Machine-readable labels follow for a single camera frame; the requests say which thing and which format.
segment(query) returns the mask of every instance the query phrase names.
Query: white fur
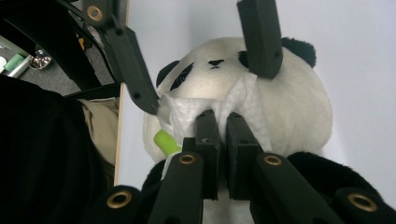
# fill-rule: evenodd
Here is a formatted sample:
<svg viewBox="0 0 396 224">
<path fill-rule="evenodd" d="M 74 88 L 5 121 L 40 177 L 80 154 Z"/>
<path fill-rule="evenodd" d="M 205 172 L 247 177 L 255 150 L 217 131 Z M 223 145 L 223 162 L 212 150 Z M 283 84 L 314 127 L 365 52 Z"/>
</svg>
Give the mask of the white fur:
<svg viewBox="0 0 396 224">
<path fill-rule="evenodd" d="M 161 96 L 169 92 L 180 72 L 191 63 L 193 68 L 177 89 L 178 98 L 222 100 L 235 81 L 247 69 L 238 61 L 237 52 L 245 50 L 242 38 L 210 40 L 186 55 L 158 88 Z M 328 95 L 314 70 L 301 58 L 283 49 L 283 63 L 273 79 L 258 78 L 262 106 L 267 120 L 273 152 L 289 156 L 297 151 L 317 153 L 332 132 L 332 107 Z M 208 61 L 224 60 L 220 69 Z M 144 117 L 144 143 L 156 162 L 165 156 L 153 143 L 161 129 L 155 116 Z M 253 223 L 248 202 L 228 200 L 226 188 L 219 191 L 219 201 L 205 201 L 204 223 Z"/>
</svg>

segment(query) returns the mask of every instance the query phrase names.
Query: black panda ear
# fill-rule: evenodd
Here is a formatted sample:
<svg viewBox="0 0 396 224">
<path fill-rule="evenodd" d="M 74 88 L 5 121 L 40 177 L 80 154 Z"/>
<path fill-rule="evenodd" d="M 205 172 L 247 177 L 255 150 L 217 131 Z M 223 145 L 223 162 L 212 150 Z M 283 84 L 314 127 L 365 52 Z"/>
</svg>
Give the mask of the black panda ear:
<svg viewBox="0 0 396 224">
<path fill-rule="evenodd" d="M 178 65 L 179 62 L 180 61 L 174 61 L 166 65 L 163 69 L 161 69 L 161 71 L 158 73 L 157 76 L 157 82 L 156 82 L 157 87 L 163 82 L 163 80 L 166 78 L 166 76 L 168 76 L 168 74 L 172 71 L 172 69 L 174 69 L 174 67 Z"/>
<path fill-rule="evenodd" d="M 317 64 L 315 48 L 310 43 L 296 40 L 294 38 L 283 37 L 282 46 L 290 50 L 293 54 L 306 61 L 311 67 Z"/>
</svg>

